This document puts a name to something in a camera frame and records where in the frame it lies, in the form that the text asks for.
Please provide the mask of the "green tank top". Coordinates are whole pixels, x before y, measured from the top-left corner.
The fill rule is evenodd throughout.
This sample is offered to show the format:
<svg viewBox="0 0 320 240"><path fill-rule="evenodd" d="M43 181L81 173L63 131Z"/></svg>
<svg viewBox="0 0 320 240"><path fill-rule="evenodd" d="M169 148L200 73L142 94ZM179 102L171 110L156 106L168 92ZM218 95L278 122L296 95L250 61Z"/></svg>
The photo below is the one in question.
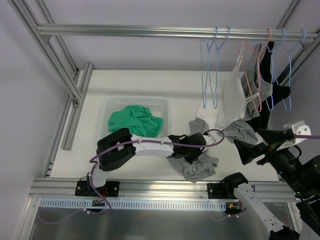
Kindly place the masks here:
<svg viewBox="0 0 320 240"><path fill-rule="evenodd" d="M149 107L128 105L111 114L108 120L108 130L114 133L122 128L127 128L131 134L156 138L161 132L163 124L164 120L161 117L153 116Z"/></svg>

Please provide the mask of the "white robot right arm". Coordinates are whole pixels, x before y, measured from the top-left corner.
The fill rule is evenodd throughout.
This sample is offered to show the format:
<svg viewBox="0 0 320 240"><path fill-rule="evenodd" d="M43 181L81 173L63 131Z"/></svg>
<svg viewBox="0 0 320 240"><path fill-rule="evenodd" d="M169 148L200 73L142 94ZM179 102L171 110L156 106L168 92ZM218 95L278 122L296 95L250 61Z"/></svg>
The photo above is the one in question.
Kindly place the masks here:
<svg viewBox="0 0 320 240"><path fill-rule="evenodd" d="M253 145L234 140L240 160L247 165L257 159L257 165L270 164L282 182L249 183L240 172L229 175L218 185L228 199L239 200L243 207L259 220L268 240L318 240L320 238L320 157L302 164L299 144L304 140L318 140L307 125L292 126L283 131L258 130L264 142ZM301 221L296 232L280 221L264 202L291 202Z"/></svg>

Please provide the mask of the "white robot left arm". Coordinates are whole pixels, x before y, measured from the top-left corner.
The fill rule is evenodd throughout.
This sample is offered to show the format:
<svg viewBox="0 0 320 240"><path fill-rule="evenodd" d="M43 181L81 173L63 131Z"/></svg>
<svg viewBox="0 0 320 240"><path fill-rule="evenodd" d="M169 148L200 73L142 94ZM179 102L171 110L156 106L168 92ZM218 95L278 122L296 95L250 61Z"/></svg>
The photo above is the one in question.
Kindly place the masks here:
<svg viewBox="0 0 320 240"><path fill-rule="evenodd" d="M130 133L128 128L121 128L97 142L96 156L89 161L93 164L93 170L77 182L75 195L116 198L120 182L108 180L105 173L119 169L133 157L184 158L192 163L214 145L213 138L207 132L151 138Z"/></svg>

